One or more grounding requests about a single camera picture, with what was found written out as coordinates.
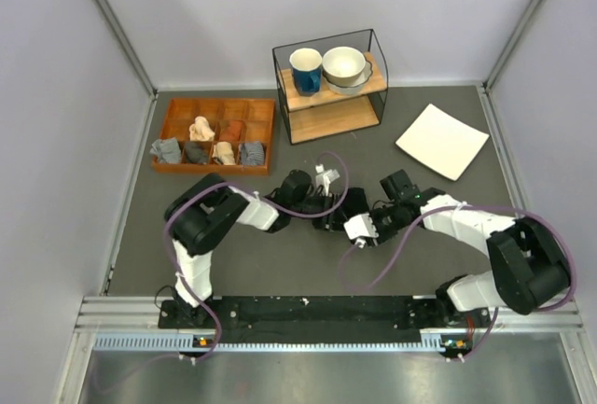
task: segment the cream bowl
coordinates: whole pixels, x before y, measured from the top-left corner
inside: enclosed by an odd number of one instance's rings
[[[339,87],[351,87],[365,69],[365,56],[351,47],[335,47],[324,54],[327,80]]]

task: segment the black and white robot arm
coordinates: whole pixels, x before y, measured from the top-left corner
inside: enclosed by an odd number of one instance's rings
[[[329,184],[336,178],[337,172],[318,167],[314,187],[310,175],[293,171],[266,197],[297,213],[321,213],[340,200],[340,195],[328,192]],[[168,208],[166,220],[198,193],[224,182],[218,174],[206,175]],[[422,227],[477,248],[489,258],[492,267],[483,274],[455,278],[439,287],[437,296],[458,312],[507,306],[528,314],[570,285],[570,269],[561,248],[535,220],[484,211],[464,212],[461,208],[465,202],[435,188],[420,191],[404,171],[389,175],[380,183],[389,200],[384,206],[369,209],[365,191],[349,188],[342,205],[328,216],[314,219],[313,226],[319,230],[343,230],[353,244],[361,247],[376,246],[423,214],[452,207],[426,216]],[[197,296],[207,299],[212,295],[212,252],[235,223],[276,232],[285,228],[290,219],[290,215],[278,212],[257,195],[234,187],[217,189],[195,202],[173,223],[174,248],[182,274]],[[178,297],[192,308],[199,305],[180,278],[175,288]]]

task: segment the blue mug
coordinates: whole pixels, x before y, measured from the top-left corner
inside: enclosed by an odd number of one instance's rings
[[[301,48],[290,54],[292,80],[298,94],[310,96],[321,87],[322,57],[315,49]]]

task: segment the gray sock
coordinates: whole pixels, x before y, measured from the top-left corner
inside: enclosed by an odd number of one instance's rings
[[[176,138],[156,140],[149,149],[151,155],[158,157],[158,163],[178,164],[183,159],[183,154]]]
[[[185,155],[187,156],[187,160],[191,163],[207,164],[207,161],[209,160],[209,157],[200,144],[195,141],[185,142]]]
[[[244,166],[263,166],[265,164],[265,151],[258,141],[241,143],[241,164]]]

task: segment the sock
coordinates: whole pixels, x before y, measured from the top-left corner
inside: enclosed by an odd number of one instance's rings
[[[154,141],[149,153],[158,157],[158,163],[178,164],[183,158],[176,138]]]
[[[234,162],[234,152],[232,145],[227,141],[220,141],[214,146],[214,160],[219,164],[232,165]]]
[[[188,132],[190,141],[212,141],[215,135],[205,117],[196,117],[195,123],[190,125]]]
[[[229,126],[222,131],[219,141],[239,141],[241,139],[241,131],[243,130],[242,121],[231,121]]]
[[[187,160],[191,163],[195,164],[207,164],[209,157],[199,145],[199,143],[195,141],[186,141],[185,142],[185,155],[187,156]]]
[[[241,164],[244,166],[263,166],[265,164],[265,151],[260,142],[241,143],[239,150],[241,151]]]

